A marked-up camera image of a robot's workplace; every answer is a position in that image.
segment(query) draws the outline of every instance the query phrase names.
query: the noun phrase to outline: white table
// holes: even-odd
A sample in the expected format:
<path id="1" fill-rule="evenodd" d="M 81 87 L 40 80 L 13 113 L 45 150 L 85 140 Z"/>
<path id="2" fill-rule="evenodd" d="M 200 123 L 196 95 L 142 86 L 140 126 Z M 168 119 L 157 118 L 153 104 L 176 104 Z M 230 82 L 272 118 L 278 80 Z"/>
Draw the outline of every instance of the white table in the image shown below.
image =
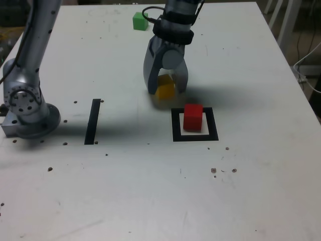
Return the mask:
<path id="1" fill-rule="evenodd" d="M 151 103 L 152 26 L 131 20 L 145 7 L 61 7 L 40 78 L 68 122 L 44 143 L 0 132 L 0 240 L 320 240 L 321 128 L 256 3 L 206 4 L 186 47 L 186 99 L 213 108 L 212 142 L 173 142 Z"/>

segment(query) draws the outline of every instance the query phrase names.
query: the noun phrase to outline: cylindrical joint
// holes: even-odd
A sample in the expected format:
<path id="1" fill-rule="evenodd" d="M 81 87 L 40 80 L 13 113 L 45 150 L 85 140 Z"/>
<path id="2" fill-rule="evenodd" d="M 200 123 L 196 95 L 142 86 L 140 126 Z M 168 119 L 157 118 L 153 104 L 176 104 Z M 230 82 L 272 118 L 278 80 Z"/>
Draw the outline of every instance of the cylindrical joint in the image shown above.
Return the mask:
<path id="1" fill-rule="evenodd" d="M 180 15 L 191 16 L 195 15 L 198 4 L 201 0 L 168 0 L 165 5 L 165 12 L 173 12 Z M 191 29 L 192 24 L 183 25 L 170 22 L 166 19 L 161 20 L 161 26 L 164 29 L 171 30 L 173 32 L 188 32 Z"/>
<path id="2" fill-rule="evenodd" d="M 36 0 L 29 14 L 23 38 L 26 37 L 26 30 L 31 25 L 25 46 L 18 60 L 18 66 L 26 69 L 27 72 L 37 73 L 42 58 L 53 30 L 55 20 L 60 8 L 61 0 Z"/>
<path id="3" fill-rule="evenodd" d="M 172 11 L 178 14 L 194 15 L 200 2 L 201 0 L 168 0 L 165 11 L 167 13 Z"/>

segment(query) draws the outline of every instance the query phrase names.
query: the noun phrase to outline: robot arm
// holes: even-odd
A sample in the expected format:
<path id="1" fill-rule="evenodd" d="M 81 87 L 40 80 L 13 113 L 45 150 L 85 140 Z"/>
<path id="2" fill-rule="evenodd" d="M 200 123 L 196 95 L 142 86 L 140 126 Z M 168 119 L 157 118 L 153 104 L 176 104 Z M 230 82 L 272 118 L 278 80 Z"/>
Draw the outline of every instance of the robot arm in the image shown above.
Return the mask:
<path id="1" fill-rule="evenodd" d="M 191 26 L 205 0 L 168 0 L 165 8 L 148 7 L 142 12 L 144 18 L 154 23 L 155 36 L 149 41 L 145 61 L 144 79 L 150 94 L 157 91 L 157 77 L 161 68 L 172 70 L 172 78 L 179 93 L 186 90 L 188 70 L 184 60 L 185 45 L 191 44 L 194 33 Z M 164 12 L 155 20 L 144 12 L 157 8 Z"/>
<path id="2" fill-rule="evenodd" d="M 58 109 L 45 102 L 40 89 L 41 61 L 61 0 L 34 0 L 15 59 L 4 65 L 4 101 L 9 112 L 2 124 L 7 137 L 41 137 L 60 122 Z"/>

